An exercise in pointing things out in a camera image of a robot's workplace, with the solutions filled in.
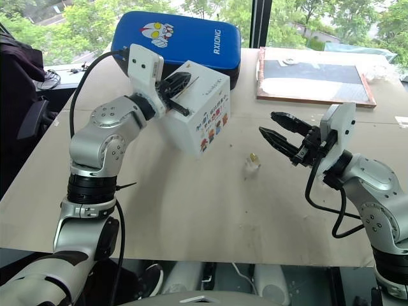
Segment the white box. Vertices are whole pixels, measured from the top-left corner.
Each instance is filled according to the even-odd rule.
[[[175,72],[179,71],[190,72],[191,79],[189,87],[173,100],[188,108],[190,115],[184,117],[170,110],[159,124],[176,147],[198,157],[209,149],[230,118],[230,77],[192,61]]]

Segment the window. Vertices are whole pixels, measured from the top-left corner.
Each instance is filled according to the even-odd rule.
[[[127,11],[152,11],[236,25],[249,46],[252,0],[2,0],[0,23],[43,52],[44,65],[88,63],[112,41]]]
[[[383,48],[408,68],[408,0],[273,0],[267,47]]]

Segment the blue case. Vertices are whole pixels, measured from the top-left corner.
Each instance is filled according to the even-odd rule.
[[[229,75],[231,89],[240,71],[241,38],[239,30],[228,23],[198,18],[130,11],[120,19],[111,50],[132,43],[163,56],[163,78],[187,60]],[[116,60],[127,73],[128,64]]]

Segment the wooden table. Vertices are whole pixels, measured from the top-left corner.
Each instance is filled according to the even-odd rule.
[[[351,56],[356,61],[384,60],[380,55]],[[168,145],[154,120],[128,147],[118,184],[138,184],[117,193],[126,218],[126,258],[372,265],[365,232],[332,238],[336,215],[315,210],[303,196],[310,169],[292,166],[258,131],[259,126],[276,129],[289,141],[300,143],[299,136],[270,120],[270,112],[289,112],[319,124],[327,106],[256,101],[257,58],[258,50],[242,49],[240,77],[231,93],[231,119],[201,159]],[[407,94],[397,79],[370,86],[377,107],[357,110],[349,150],[387,163],[407,190],[408,129],[394,118],[408,117]],[[112,58],[105,59],[79,96],[76,129],[86,124],[96,106],[130,93],[128,78]],[[0,247],[52,251],[69,177],[68,108],[0,202]],[[245,179],[244,162],[251,152],[259,156],[262,166],[255,178]],[[340,207],[340,196],[320,182],[315,183],[312,198],[318,204]],[[351,203],[348,211],[356,212]],[[357,224],[347,219],[340,230]]]

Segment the sneaker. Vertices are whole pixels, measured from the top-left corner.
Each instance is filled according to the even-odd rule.
[[[138,279],[138,300],[155,296],[163,285],[163,269],[158,263],[149,266]]]

